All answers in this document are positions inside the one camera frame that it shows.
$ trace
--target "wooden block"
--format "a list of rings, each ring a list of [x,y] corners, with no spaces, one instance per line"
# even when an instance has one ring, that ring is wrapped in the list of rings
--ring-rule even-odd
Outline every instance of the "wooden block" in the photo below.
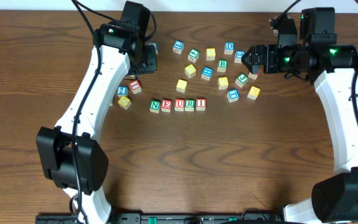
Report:
[[[149,43],[149,45],[154,45],[155,47],[155,54],[158,54],[158,44],[156,42]]]
[[[236,78],[236,84],[241,88],[245,86],[247,82],[248,82],[248,77],[244,73],[242,73]]]
[[[256,100],[256,98],[259,96],[260,88],[256,86],[252,86],[248,93],[248,98],[251,98],[253,100]]]
[[[175,100],[175,111],[184,111],[185,110],[185,100],[176,99]]]
[[[227,77],[218,78],[218,87],[220,90],[227,89],[228,86],[229,80],[227,79]]]
[[[183,52],[183,49],[185,48],[185,43],[182,41],[176,40],[173,45],[173,51],[177,54],[181,54]]]
[[[239,100],[239,98],[240,98],[240,94],[237,90],[228,91],[227,99],[229,100],[230,103]]]
[[[197,99],[196,110],[204,111],[206,109],[206,99]]]
[[[204,67],[201,78],[209,81],[213,72],[214,70],[212,68]]]
[[[251,79],[253,79],[253,80],[256,80],[256,78],[258,78],[258,76],[259,76],[259,74],[261,73],[261,71],[262,71],[262,69],[260,68],[258,74],[249,73],[249,74],[248,74],[248,78],[251,78]]]
[[[117,96],[121,98],[122,96],[128,96],[128,88],[126,86],[119,86],[117,88]]]
[[[195,76],[195,75],[196,75],[196,72],[197,72],[197,69],[196,69],[196,67],[194,67],[193,64],[190,64],[190,65],[188,65],[188,66],[185,68],[185,74],[186,74],[187,77],[189,77],[189,78]]]
[[[118,105],[126,110],[131,105],[131,100],[126,96],[122,96],[118,101]]]
[[[233,51],[234,51],[234,43],[226,42],[224,44],[224,54],[233,54]]]
[[[140,83],[137,80],[131,82],[129,84],[129,87],[131,88],[131,90],[134,94],[140,93],[142,91],[142,87],[140,86]]]
[[[150,111],[153,113],[159,113],[160,106],[161,106],[161,102],[159,102],[157,100],[152,100],[150,103]]]
[[[184,93],[184,92],[186,92],[186,87],[187,87],[187,81],[184,81],[184,80],[178,81],[177,91]]]
[[[161,104],[161,111],[162,112],[171,112],[172,101],[170,100],[163,100]]]
[[[186,100],[185,103],[185,111],[194,111],[194,107],[196,106],[196,101],[195,100]]]
[[[219,59],[218,61],[218,72],[225,72],[227,69],[227,60]]]
[[[187,59],[196,63],[196,61],[198,60],[199,57],[200,57],[200,52],[196,49],[191,49]]]
[[[241,63],[241,57],[245,54],[246,54],[245,51],[242,51],[242,50],[236,51],[236,58],[234,59],[234,62]]]
[[[215,49],[206,49],[206,60],[215,60],[216,50]]]

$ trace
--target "wood grain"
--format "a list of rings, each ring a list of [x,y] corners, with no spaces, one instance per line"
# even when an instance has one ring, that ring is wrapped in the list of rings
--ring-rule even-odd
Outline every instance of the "wood grain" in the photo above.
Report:
[[[119,18],[120,12],[106,12]],[[87,14],[97,28],[102,18]],[[308,198],[313,185],[333,174],[327,121],[313,86],[262,74],[228,103],[218,77],[230,88],[245,66],[223,55],[225,41],[247,50],[276,42],[269,13],[156,12],[158,71],[141,76],[142,93],[125,111],[114,102],[101,146],[109,157],[103,184],[116,207],[145,213],[239,213],[274,210]],[[299,15],[293,15],[299,24]],[[358,15],[338,14],[339,43],[358,49]],[[174,40],[185,42],[182,55]],[[205,48],[229,60],[225,74],[200,78]],[[33,223],[40,213],[67,213],[69,198],[45,179],[35,145],[41,126],[53,127],[74,97],[90,61],[92,41],[77,12],[0,11],[0,223]],[[200,51],[196,77],[185,94],[187,52]],[[251,86],[262,89],[256,101]],[[150,113],[151,99],[207,99],[205,112]]]

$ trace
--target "white wall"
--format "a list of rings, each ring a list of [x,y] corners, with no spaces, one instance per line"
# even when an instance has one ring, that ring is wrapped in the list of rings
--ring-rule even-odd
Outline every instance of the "white wall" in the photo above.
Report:
[[[121,11],[126,0],[80,0],[94,10]],[[282,12],[294,0],[132,0],[151,11]],[[336,12],[358,13],[353,0],[302,0],[291,12],[310,7],[335,7]],[[71,0],[0,0],[0,9],[75,10]]]

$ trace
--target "letter cube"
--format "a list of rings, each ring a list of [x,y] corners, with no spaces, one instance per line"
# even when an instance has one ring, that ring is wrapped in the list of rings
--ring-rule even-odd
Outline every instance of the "letter cube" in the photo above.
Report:
[[[161,103],[157,100],[152,100],[150,103],[150,111],[153,113],[159,113],[160,112],[160,105]]]
[[[184,92],[186,92],[186,87],[187,87],[187,81],[184,81],[184,80],[178,81],[177,91],[184,93]]]
[[[195,76],[195,75],[196,75],[196,72],[197,72],[197,69],[196,69],[196,67],[194,67],[193,64],[190,64],[190,65],[188,65],[188,66],[185,68],[185,74],[186,74],[187,77],[189,77],[189,78]]]
[[[155,54],[158,54],[158,44],[153,42],[153,43],[149,43],[149,45],[154,45],[155,47]]]
[[[258,74],[249,73],[249,74],[248,74],[248,78],[251,78],[251,79],[256,80],[256,78],[258,78],[258,76],[259,76],[259,74],[260,74],[261,71],[262,71],[262,69],[260,68]]]
[[[184,111],[185,110],[185,100],[176,99],[175,100],[175,111]]]
[[[118,101],[118,105],[126,110],[131,105],[131,100],[126,96],[122,96]]]
[[[245,54],[246,54],[245,51],[242,51],[242,50],[236,51],[236,58],[234,59],[234,62],[241,63],[241,57]]]
[[[218,78],[218,87],[220,90],[227,89],[228,86],[229,80],[227,79],[227,77]]]
[[[197,99],[196,101],[196,110],[204,111],[206,108],[206,99]]]
[[[237,90],[228,91],[227,99],[229,100],[230,103],[239,100],[239,98],[240,98],[240,94]]]
[[[243,73],[236,78],[236,84],[241,88],[245,86],[247,82],[248,82],[248,77]]]
[[[204,67],[201,78],[209,81],[213,72],[214,70],[212,68]]]
[[[185,48],[185,43],[183,43],[182,41],[175,41],[174,45],[173,45],[173,51],[175,53],[181,54],[183,52],[183,49]]]
[[[140,87],[139,81],[135,80],[129,84],[133,94],[140,93],[142,91],[142,87]]]
[[[171,112],[172,101],[170,100],[163,100],[161,104],[161,111],[162,112]]]
[[[194,111],[195,104],[195,100],[186,100],[185,111]]]
[[[233,54],[233,51],[234,51],[234,43],[226,42],[224,44],[224,54]]]
[[[121,98],[122,96],[128,96],[128,88],[126,86],[119,86],[117,88],[117,96]]]
[[[248,98],[251,98],[253,100],[256,100],[256,98],[259,96],[260,88],[256,86],[252,86],[248,93]]]
[[[215,60],[216,50],[215,49],[206,49],[206,60]]]
[[[225,72],[227,69],[227,60],[219,60],[218,61],[218,72]]]
[[[198,57],[200,57],[200,52],[198,50],[196,50],[196,49],[191,49],[187,59],[191,60],[194,63],[196,63]]]

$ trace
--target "yellow block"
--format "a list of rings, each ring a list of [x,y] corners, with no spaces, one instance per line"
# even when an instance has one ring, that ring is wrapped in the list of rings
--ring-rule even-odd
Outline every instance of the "yellow block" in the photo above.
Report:
[[[185,70],[186,70],[189,74],[192,74],[192,73],[194,73],[194,72],[197,71],[196,67],[194,67],[193,64],[187,66],[187,67],[185,68]]]
[[[178,81],[177,88],[186,90],[186,86],[187,86],[187,81],[184,81],[184,80]]]
[[[131,105],[131,100],[128,99],[128,97],[126,97],[126,96],[122,96],[119,99],[118,104],[126,110]]]
[[[250,94],[254,97],[257,97],[259,95],[259,93],[260,93],[260,88],[252,86],[251,89],[249,90],[248,94]]]
[[[216,56],[216,51],[215,51],[215,49],[206,49],[206,56],[207,56],[207,57],[214,57],[214,56]]]
[[[229,85],[229,80],[227,79],[227,77],[218,78],[218,82],[219,82],[219,86]]]

